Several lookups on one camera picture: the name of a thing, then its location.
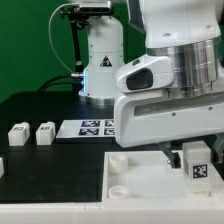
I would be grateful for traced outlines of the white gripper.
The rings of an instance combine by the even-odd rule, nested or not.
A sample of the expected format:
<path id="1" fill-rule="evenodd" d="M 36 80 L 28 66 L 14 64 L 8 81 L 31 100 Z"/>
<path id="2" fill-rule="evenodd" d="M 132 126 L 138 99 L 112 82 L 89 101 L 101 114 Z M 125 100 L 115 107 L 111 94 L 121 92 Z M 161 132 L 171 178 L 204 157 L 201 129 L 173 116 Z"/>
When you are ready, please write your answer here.
<path id="1" fill-rule="evenodd" d="M 161 142 L 160 150 L 178 169 L 180 156 L 168 141 L 217 134 L 213 147 L 224 152 L 224 92 L 175 100 L 165 100 L 161 91 L 123 95 L 115 103 L 114 125 L 120 146 Z"/>

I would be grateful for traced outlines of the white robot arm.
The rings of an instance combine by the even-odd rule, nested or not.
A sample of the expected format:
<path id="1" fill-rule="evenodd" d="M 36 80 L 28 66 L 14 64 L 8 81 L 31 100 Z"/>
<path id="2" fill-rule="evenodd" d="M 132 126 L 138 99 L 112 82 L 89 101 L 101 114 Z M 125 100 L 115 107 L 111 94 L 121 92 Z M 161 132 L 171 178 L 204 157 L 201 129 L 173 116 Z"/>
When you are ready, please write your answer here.
<path id="1" fill-rule="evenodd" d="M 224 64 L 219 22 L 224 0 L 126 0 L 145 53 L 125 63 L 119 25 L 90 21 L 90 59 L 82 99 L 113 106 L 123 148 L 158 144 L 172 167 L 176 140 L 224 133 Z"/>

